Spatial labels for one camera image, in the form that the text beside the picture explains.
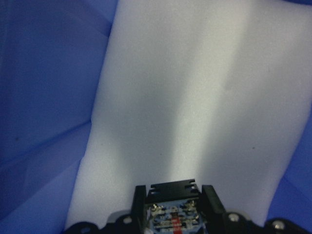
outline white surface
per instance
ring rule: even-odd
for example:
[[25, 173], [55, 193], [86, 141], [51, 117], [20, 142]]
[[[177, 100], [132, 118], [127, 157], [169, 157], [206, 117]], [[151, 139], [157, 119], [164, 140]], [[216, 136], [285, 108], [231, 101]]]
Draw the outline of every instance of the white surface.
[[263, 224], [312, 99], [312, 8], [121, 0], [67, 226], [195, 178]]

